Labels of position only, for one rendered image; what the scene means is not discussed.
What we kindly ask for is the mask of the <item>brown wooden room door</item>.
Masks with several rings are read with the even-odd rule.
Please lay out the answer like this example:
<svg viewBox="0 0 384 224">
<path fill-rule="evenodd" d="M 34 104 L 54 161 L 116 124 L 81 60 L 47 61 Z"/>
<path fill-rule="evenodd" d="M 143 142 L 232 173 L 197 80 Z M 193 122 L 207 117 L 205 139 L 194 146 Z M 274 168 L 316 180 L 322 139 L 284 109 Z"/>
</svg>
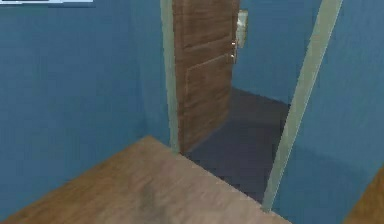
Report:
<svg viewBox="0 0 384 224">
<path fill-rule="evenodd" d="M 229 115 L 240 0 L 173 0 L 178 142 L 190 151 Z"/>
</svg>

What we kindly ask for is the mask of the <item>pale wall switch plate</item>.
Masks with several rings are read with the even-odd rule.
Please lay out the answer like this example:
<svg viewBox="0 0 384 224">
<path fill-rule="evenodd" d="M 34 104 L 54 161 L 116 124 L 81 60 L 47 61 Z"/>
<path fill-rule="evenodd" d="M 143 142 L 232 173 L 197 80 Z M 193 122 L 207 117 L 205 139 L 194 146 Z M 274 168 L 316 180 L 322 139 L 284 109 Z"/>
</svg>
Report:
<svg viewBox="0 0 384 224">
<path fill-rule="evenodd" d="M 244 47 L 246 36 L 247 36 L 247 21 L 248 21 L 248 11 L 240 10 L 238 13 L 237 21 L 237 42 L 240 48 Z"/>
</svg>

